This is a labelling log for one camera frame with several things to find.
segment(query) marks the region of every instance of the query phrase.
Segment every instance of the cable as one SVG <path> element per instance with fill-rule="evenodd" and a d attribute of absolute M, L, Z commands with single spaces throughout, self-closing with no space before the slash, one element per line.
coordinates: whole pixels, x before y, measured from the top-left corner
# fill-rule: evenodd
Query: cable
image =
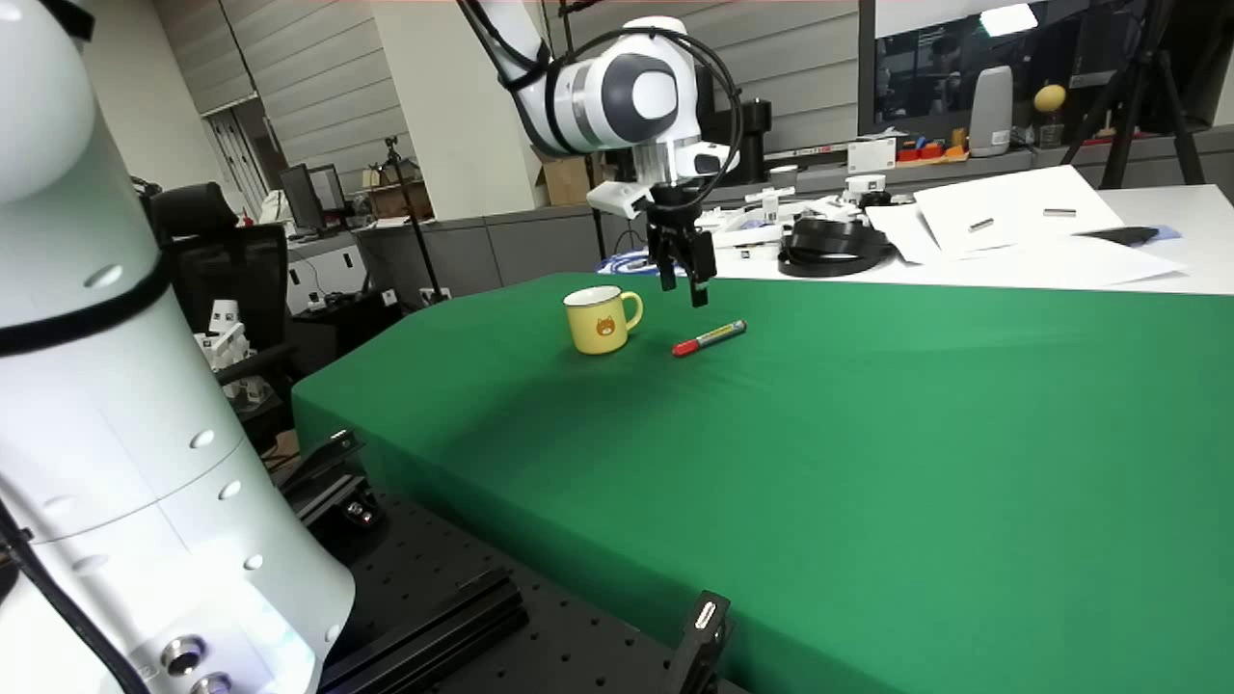
<path fill-rule="evenodd" d="M 558 2 L 554 2 L 554 16 L 561 18 L 568 51 L 573 51 L 573 24 L 572 24 L 573 11 L 572 11 L 572 2 L 558 0 Z"/>
<path fill-rule="evenodd" d="M 0 501 L 0 545 L 14 566 L 33 583 L 46 606 L 78 633 L 78 640 L 113 670 L 123 694 L 149 694 L 142 673 L 113 649 L 113 640 L 81 611 L 81 606 L 46 575 L 25 533 L 10 519 Z"/>
<path fill-rule="evenodd" d="M 509 61 L 515 61 L 519 70 L 542 70 L 542 61 L 525 56 L 515 45 L 505 43 L 505 33 L 492 28 L 488 11 L 478 7 L 478 0 L 457 0 L 464 16 L 469 18 L 469 28 L 483 28 L 488 33 L 492 45 L 500 45 L 509 55 Z"/>

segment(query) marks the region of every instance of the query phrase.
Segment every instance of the marker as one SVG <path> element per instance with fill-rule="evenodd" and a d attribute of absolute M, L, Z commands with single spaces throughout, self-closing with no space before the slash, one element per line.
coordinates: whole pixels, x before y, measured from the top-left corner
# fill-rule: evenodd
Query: marker
<path fill-rule="evenodd" d="M 673 357 L 687 357 L 687 353 L 695 353 L 695 350 L 700 350 L 700 345 L 712 345 L 712 344 L 725 344 L 725 338 L 731 338 L 731 335 L 741 335 L 741 332 L 744 332 L 744 318 L 731 318 L 731 322 L 720 322 L 720 329 L 712 329 L 712 332 L 700 332 L 700 335 L 690 335 L 690 338 L 673 344 L 671 353 L 673 353 Z"/>

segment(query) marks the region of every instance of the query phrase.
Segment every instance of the mug handle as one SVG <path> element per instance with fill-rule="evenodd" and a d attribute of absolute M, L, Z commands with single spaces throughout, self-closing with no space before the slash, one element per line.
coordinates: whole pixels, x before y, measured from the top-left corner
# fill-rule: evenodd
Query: mug handle
<path fill-rule="evenodd" d="M 644 322 L 644 296 L 637 291 L 621 291 L 621 305 L 631 302 L 631 316 L 623 316 L 623 332 Z"/>

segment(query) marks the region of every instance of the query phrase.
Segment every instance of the black clamp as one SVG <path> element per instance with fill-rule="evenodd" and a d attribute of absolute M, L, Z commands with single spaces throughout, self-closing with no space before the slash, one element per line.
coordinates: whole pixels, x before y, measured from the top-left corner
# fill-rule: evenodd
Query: black clamp
<path fill-rule="evenodd" d="M 690 628 L 671 655 L 668 690 L 671 694 L 718 694 L 720 690 L 720 650 L 730 634 L 730 598 L 700 595 Z"/>
<path fill-rule="evenodd" d="M 844 278 L 894 258 L 882 232 L 862 219 L 795 217 L 780 241 L 780 271 L 795 278 Z"/>
<path fill-rule="evenodd" d="M 94 16 L 68 0 L 42 0 L 42 7 L 81 43 L 94 37 Z"/>
<path fill-rule="evenodd" d="M 690 187 L 653 187 L 646 204 L 646 254 L 654 262 L 659 284 L 673 287 L 678 272 L 690 280 L 690 305 L 704 305 L 704 280 L 718 278 L 718 250 L 708 235 L 696 235 L 696 204 Z"/>

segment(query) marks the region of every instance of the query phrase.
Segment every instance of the black mount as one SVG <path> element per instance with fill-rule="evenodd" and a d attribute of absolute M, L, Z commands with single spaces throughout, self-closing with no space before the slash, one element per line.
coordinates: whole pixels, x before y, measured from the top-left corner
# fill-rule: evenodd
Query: black mount
<path fill-rule="evenodd" d="M 690 280 L 690 305 L 704 305 L 704 280 L 718 278 L 718 250 L 708 235 L 695 232 L 696 219 L 696 191 L 695 187 L 653 187 L 646 207 L 646 254 L 654 262 L 659 284 L 673 287 L 678 272 Z"/>
<path fill-rule="evenodd" d="M 42 7 L 74 33 L 78 43 L 94 37 L 94 16 L 68 0 L 42 0 Z"/>
<path fill-rule="evenodd" d="M 730 634 L 730 598 L 700 595 L 690 628 L 671 655 L 668 690 L 671 694 L 718 694 L 720 690 L 720 650 Z"/>
<path fill-rule="evenodd" d="M 505 571 L 484 571 L 428 615 L 408 620 L 348 650 L 329 668 L 329 694 L 428 690 L 446 670 L 466 668 L 496 640 L 528 625 L 528 609 Z"/>
<path fill-rule="evenodd" d="M 1180 156 L 1182 182 L 1203 186 L 1203 163 L 1198 163 L 1195 133 L 1182 115 L 1180 86 L 1171 78 L 1171 56 L 1167 56 L 1167 51 L 1162 51 L 1171 7 L 1176 7 L 1171 0 L 1148 2 L 1140 45 L 1139 45 L 1135 61 L 1126 70 L 1119 70 L 1110 78 L 1110 86 L 1100 92 L 1100 101 L 1082 111 L 1078 131 L 1064 153 L 1064 163 L 1073 163 L 1078 153 L 1082 140 L 1091 140 L 1104 126 L 1105 111 L 1113 106 L 1113 144 L 1110 144 L 1104 187 L 1123 187 L 1123 182 L 1126 182 L 1128 140 L 1135 140 L 1135 126 L 1139 126 L 1139 115 L 1145 106 L 1148 90 L 1162 90 L 1167 101 L 1167 119 L 1176 131 L 1171 150 Z"/>
<path fill-rule="evenodd" d="M 385 140 L 385 163 L 380 169 L 394 169 L 396 178 L 396 191 L 402 191 L 402 204 L 408 207 L 408 223 L 414 223 L 414 235 L 417 235 L 417 250 L 421 250 L 421 262 L 423 262 L 423 272 L 428 272 L 428 305 L 438 305 L 446 302 L 446 291 L 438 287 L 438 278 L 437 278 L 437 266 L 432 266 L 432 254 L 428 254 L 428 241 L 423 241 L 423 226 L 421 226 L 421 217 L 417 217 L 417 204 L 414 204 L 414 187 L 408 187 L 408 178 L 402 174 L 402 153 L 396 153 L 396 133 Z"/>
<path fill-rule="evenodd" d="M 6 551 L 0 547 L 0 606 L 4 606 L 4 598 L 10 595 L 10 587 L 14 587 L 14 562 L 6 557 Z"/>

